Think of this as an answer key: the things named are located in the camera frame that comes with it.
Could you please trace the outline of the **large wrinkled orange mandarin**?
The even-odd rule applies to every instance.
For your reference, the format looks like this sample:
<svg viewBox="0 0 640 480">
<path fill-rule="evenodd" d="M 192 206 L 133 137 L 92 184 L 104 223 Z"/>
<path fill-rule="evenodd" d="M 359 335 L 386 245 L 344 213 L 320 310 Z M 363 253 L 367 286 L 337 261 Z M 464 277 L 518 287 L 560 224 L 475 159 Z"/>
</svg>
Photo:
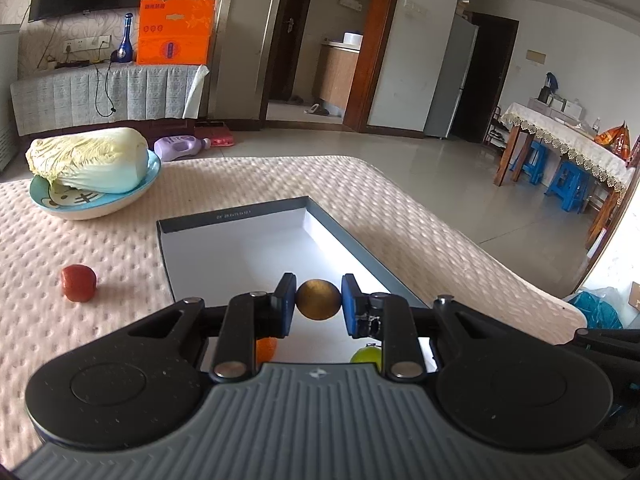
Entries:
<svg viewBox="0 0 640 480">
<path fill-rule="evenodd" d="M 271 362 L 276 354 L 277 348 L 277 338 L 267 337 L 258 339 L 255 350 L 256 366 L 260 367 L 264 363 Z"/>
</svg>

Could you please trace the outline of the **large green jujube fruit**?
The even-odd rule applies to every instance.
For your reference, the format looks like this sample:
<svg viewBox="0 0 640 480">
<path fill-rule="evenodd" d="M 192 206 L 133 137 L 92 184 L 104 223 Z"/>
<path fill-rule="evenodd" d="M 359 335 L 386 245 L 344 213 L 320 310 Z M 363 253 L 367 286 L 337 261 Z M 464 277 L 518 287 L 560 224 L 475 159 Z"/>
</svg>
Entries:
<svg viewBox="0 0 640 480">
<path fill-rule="evenodd" d="M 350 362 L 352 364 L 374 364 L 380 372 L 382 370 L 382 347 L 377 344 L 367 344 L 352 355 Z"/>
</svg>

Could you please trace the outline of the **brown round longan fruit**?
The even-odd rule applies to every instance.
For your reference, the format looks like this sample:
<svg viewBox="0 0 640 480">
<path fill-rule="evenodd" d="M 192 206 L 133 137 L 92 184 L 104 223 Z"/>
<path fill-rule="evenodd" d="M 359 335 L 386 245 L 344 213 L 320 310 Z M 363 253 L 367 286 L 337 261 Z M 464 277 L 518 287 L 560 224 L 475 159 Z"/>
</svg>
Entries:
<svg viewBox="0 0 640 480">
<path fill-rule="evenodd" d="M 299 312 L 313 321 L 333 318 L 342 306 L 340 291 L 325 280 L 308 280 L 299 286 L 295 296 Z"/>
</svg>

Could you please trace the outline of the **red jujube fruit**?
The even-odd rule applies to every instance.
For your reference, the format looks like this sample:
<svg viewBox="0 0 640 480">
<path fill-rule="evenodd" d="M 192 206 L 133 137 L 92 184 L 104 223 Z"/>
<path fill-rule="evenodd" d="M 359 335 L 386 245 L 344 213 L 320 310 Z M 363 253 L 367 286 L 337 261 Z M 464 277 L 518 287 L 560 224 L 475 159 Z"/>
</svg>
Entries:
<svg viewBox="0 0 640 480">
<path fill-rule="evenodd" d="M 62 292 L 73 302 L 88 302 L 96 296 L 96 274 L 90 266 L 71 264 L 61 270 Z"/>
</svg>

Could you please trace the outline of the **wooden kitchen cabinet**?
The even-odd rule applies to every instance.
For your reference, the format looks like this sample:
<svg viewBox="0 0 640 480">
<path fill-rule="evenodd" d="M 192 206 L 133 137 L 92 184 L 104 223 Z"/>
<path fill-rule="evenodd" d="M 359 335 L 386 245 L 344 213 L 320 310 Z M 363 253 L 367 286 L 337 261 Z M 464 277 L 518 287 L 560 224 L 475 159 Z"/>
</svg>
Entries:
<svg viewBox="0 0 640 480">
<path fill-rule="evenodd" d="M 330 110 L 346 112 L 354 81 L 359 51 L 337 44 L 322 44 L 312 96 Z"/>
</svg>

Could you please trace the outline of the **teal plastic bag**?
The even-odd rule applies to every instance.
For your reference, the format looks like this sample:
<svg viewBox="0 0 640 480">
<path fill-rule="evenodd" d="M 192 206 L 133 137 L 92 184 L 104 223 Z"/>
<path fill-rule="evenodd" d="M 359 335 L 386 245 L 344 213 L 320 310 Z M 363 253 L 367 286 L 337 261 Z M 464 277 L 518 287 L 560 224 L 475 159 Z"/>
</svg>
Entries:
<svg viewBox="0 0 640 480">
<path fill-rule="evenodd" d="M 614 287 L 582 288 L 567 296 L 565 301 L 582 312 L 588 328 L 598 330 L 627 328 L 638 315 L 628 299 Z"/>
</svg>

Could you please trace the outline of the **grey cardboard box tray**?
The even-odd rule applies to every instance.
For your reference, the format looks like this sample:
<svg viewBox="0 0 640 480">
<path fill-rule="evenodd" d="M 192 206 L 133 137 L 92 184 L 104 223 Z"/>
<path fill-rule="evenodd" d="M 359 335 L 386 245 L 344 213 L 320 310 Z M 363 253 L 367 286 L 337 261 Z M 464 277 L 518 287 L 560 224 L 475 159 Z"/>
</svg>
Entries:
<svg viewBox="0 0 640 480">
<path fill-rule="evenodd" d="M 171 295 L 228 304 L 246 292 L 273 292 L 282 275 L 341 285 L 352 274 L 360 289 L 391 292 L 413 307 L 422 300 L 311 198 L 190 214 L 157 223 Z"/>
</svg>

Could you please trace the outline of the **blue plastic stool near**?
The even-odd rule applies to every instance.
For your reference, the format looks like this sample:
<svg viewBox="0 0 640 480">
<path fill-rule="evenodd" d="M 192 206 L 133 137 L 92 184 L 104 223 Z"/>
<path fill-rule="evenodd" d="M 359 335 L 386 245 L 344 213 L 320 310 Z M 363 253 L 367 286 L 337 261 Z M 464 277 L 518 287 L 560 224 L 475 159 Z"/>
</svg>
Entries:
<svg viewBox="0 0 640 480">
<path fill-rule="evenodd" d="M 559 197 L 566 212 L 584 211 L 591 188 L 592 175 L 568 159 L 562 159 L 549 184 L 545 196 Z"/>
</svg>

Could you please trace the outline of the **blue plastic stool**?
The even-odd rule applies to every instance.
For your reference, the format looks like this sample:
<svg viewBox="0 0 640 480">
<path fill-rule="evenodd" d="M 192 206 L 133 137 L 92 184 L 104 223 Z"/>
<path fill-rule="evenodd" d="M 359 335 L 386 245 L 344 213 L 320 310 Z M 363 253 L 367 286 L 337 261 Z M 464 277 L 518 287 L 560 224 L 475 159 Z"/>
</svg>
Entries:
<svg viewBox="0 0 640 480">
<path fill-rule="evenodd" d="M 584 211 L 591 188 L 592 175 L 568 159 L 562 159 L 549 184 L 545 196 L 559 197 L 566 212 Z"/>
<path fill-rule="evenodd" d="M 524 148 L 528 148 L 528 151 L 524 158 L 521 173 L 526 174 L 531 185 L 541 184 L 542 177 L 544 176 L 544 168 L 546 168 L 547 165 L 549 150 L 544 144 L 536 141 L 532 136 L 527 138 L 510 166 L 512 179 L 515 180 L 516 166 L 518 166 L 521 154 L 524 153 Z"/>
</svg>

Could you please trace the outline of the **red tray on floor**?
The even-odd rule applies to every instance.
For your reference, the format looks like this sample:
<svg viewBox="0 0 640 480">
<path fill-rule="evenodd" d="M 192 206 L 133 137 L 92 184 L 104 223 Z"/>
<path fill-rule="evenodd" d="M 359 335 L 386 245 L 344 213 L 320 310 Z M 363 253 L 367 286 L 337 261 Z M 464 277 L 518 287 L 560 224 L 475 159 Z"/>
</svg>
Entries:
<svg viewBox="0 0 640 480">
<path fill-rule="evenodd" d="M 200 120 L 195 123 L 195 136 L 206 139 L 212 148 L 231 148 L 235 144 L 233 133 L 224 122 Z"/>
</svg>

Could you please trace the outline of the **purple detergent bottle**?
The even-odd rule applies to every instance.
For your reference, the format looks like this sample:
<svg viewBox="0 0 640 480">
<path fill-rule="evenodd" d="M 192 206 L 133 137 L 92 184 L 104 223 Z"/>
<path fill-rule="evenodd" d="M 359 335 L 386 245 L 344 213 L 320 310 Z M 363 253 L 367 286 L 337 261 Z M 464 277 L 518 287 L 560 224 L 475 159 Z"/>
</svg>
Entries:
<svg viewBox="0 0 640 480">
<path fill-rule="evenodd" d="M 154 142 L 153 152 L 162 162 L 193 157 L 212 147 L 209 139 L 199 139 L 195 136 L 164 136 Z"/>
</svg>

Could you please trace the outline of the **pink quilted table cover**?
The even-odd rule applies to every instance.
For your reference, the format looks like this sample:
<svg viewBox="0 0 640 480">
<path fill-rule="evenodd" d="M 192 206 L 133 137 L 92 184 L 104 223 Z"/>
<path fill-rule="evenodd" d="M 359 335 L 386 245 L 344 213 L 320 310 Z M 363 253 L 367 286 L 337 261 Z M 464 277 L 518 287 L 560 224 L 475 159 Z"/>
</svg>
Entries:
<svg viewBox="0 0 640 480">
<path fill-rule="evenodd" d="M 1 187 L 1 461 L 38 446 L 24 404 L 30 375 L 59 354 L 168 306 L 160 219 L 312 198 L 423 301 L 462 304 L 550 344 L 585 326 L 567 302 L 526 282 L 450 228 L 382 172 L 347 156 L 232 157 L 172 162 L 132 205 L 66 221 L 30 199 L 25 180 Z M 73 302 L 61 270 L 90 266 L 96 296 Z"/>
</svg>

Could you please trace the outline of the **blue plastic stool far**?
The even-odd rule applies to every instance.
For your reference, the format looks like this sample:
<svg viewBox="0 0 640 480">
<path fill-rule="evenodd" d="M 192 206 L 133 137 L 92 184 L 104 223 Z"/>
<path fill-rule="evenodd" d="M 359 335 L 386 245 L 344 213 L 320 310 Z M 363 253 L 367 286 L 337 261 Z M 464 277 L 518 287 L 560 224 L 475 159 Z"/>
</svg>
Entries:
<svg viewBox="0 0 640 480">
<path fill-rule="evenodd" d="M 527 138 L 510 166 L 512 179 L 515 180 L 516 166 L 518 166 L 521 154 L 524 153 L 524 148 L 528 148 L 528 151 L 524 158 L 521 173 L 526 174 L 531 185 L 541 184 L 542 177 L 544 176 L 544 168 L 546 168 L 547 165 L 549 150 L 544 144 L 536 141 L 532 136 Z"/>
</svg>

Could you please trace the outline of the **napa cabbage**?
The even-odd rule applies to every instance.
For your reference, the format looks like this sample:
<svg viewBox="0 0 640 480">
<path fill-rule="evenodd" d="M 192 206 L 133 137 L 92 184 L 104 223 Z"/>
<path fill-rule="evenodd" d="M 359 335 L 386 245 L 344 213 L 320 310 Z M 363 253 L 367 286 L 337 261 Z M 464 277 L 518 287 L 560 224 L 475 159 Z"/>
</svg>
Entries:
<svg viewBox="0 0 640 480">
<path fill-rule="evenodd" d="M 107 128 L 32 141 L 29 170 L 55 188 L 128 193 L 148 171 L 148 142 L 136 129 Z"/>
</svg>

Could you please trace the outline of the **lace covered dining table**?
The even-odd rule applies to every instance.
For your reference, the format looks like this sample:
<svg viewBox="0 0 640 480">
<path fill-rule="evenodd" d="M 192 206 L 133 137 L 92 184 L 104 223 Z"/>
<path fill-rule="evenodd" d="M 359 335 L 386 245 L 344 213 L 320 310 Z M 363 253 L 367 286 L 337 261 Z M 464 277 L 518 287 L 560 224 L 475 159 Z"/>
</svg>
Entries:
<svg viewBox="0 0 640 480">
<path fill-rule="evenodd" d="M 513 181 L 518 180 L 523 170 L 526 148 L 536 140 L 571 162 L 576 162 L 582 170 L 608 188 L 608 196 L 588 231 L 586 247 L 590 248 L 623 203 L 631 199 L 631 191 L 639 182 L 639 168 L 630 166 L 626 160 L 597 144 L 584 132 L 522 104 L 512 103 L 500 116 L 500 122 L 509 129 L 510 136 L 494 177 L 494 185 L 502 185 L 518 145 L 518 137 L 524 133 L 525 142 L 512 170 Z"/>
</svg>

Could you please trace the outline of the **light blue ceramic plate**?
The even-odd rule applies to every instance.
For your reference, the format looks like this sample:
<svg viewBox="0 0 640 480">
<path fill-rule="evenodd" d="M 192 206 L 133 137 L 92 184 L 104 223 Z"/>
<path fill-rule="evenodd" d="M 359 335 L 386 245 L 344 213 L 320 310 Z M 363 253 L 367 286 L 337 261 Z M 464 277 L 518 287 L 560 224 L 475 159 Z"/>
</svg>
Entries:
<svg viewBox="0 0 640 480">
<path fill-rule="evenodd" d="M 141 198 L 157 180 L 161 169 L 162 162 L 157 154 L 148 151 L 146 175 L 127 193 L 99 193 L 68 186 L 55 191 L 46 179 L 33 177 L 29 185 L 29 196 L 36 206 L 56 218 L 72 221 L 97 219 L 114 214 Z"/>
</svg>

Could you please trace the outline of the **cloth covered tv cabinet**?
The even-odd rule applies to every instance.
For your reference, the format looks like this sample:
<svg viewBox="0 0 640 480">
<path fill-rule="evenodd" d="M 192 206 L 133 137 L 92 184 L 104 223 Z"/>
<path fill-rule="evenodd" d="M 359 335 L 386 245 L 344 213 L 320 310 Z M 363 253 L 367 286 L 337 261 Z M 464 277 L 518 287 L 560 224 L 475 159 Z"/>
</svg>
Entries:
<svg viewBox="0 0 640 480">
<path fill-rule="evenodd" d="M 205 65 L 96 64 L 46 70 L 11 84 L 20 136 L 198 117 Z"/>
</svg>

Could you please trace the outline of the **white container on cabinet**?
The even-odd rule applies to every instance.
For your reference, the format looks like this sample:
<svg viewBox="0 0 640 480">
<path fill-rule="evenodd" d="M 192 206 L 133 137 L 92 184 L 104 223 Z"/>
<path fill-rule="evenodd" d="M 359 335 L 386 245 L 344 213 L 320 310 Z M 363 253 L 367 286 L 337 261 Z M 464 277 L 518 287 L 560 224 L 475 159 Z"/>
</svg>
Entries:
<svg viewBox="0 0 640 480">
<path fill-rule="evenodd" d="M 359 51 L 362 45 L 363 36 L 358 32 L 344 32 L 343 44 L 346 48 Z"/>
</svg>

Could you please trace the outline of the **blue glass bottle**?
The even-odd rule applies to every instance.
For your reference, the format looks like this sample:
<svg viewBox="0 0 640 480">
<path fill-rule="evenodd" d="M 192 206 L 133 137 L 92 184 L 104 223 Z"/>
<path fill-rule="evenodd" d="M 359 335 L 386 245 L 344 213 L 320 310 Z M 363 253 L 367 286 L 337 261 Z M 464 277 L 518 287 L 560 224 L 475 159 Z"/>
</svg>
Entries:
<svg viewBox="0 0 640 480">
<path fill-rule="evenodd" d="M 134 47 L 131 42 L 131 27 L 134 14 L 126 13 L 124 16 L 124 31 L 118 49 L 115 51 L 114 60 L 119 63 L 129 63 L 134 58 Z"/>
</svg>

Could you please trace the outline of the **orange gift box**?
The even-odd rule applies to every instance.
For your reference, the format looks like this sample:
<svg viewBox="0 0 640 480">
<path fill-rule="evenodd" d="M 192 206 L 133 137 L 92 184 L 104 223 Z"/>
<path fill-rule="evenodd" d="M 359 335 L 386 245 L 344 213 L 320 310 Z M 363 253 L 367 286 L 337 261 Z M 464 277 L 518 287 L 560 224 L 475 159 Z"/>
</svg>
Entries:
<svg viewBox="0 0 640 480">
<path fill-rule="evenodd" d="M 204 65 L 214 28 L 215 0 L 141 0 L 140 65 Z"/>
</svg>

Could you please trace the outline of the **white chest freezer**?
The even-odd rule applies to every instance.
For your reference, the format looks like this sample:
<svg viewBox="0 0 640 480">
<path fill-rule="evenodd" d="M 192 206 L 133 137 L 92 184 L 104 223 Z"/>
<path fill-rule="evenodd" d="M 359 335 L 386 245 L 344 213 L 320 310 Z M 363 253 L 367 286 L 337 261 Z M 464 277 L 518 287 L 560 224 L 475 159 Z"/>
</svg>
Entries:
<svg viewBox="0 0 640 480">
<path fill-rule="evenodd" d="M 17 81 L 19 24 L 0 26 L 0 170 L 6 169 L 18 151 L 11 84 Z"/>
</svg>

